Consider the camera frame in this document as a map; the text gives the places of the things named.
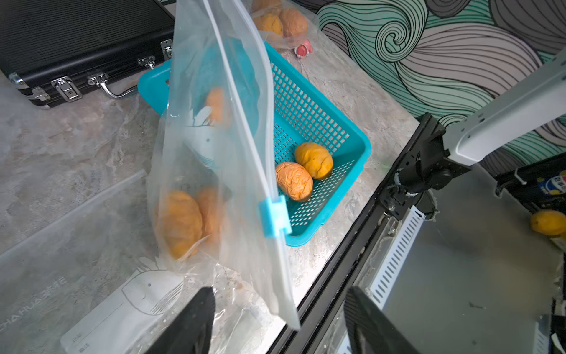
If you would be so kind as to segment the clear blue-zipper bag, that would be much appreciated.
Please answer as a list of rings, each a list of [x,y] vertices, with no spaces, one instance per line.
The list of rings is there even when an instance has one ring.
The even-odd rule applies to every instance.
[[[206,250],[237,272],[268,310],[299,329],[286,244],[278,239],[283,218],[267,224],[264,202],[279,203],[274,161],[274,82],[265,44],[241,1],[179,1],[168,78],[144,77],[141,85],[165,89],[162,141],[154,152],[148,208],[162,255],[174,264],[157,234],[156,208],[173,190],[193,199],[216,187],[226,203],[219,243],[202,237],[194,255]],[[229,126],[209,125],[209,92],[224,91]]]
[[[254,294],[206,250],[159,252],[139,171],[1,255],[1,351],[143,353],[203,287],[211,352],[247,353]]]

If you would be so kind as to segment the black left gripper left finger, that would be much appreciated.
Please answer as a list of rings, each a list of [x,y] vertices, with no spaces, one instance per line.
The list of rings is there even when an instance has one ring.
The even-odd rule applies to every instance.
[[[208,353],[216,302],[212,287],[201,288],[146,353]]]

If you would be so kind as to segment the clear pink-zipper bag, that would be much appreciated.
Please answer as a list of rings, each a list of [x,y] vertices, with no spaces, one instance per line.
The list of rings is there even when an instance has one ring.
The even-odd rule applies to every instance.
[[[247,8],[260,36],[275,49],[294,50],[317,35],[315,15],[293,1],[253,0]]]

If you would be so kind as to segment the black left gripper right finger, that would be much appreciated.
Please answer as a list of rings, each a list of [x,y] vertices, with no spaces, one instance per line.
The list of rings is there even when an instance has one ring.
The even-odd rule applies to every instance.
[[[361,288],[348,289],[343,310],[353,353],[419,354]]]

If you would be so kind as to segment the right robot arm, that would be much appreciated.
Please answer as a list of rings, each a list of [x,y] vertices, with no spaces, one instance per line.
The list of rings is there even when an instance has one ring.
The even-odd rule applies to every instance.
[[[409,195],[440,190],[508,142],[565,114],[565,52],[471,117],[440,128],[418,148],[395,183]]]

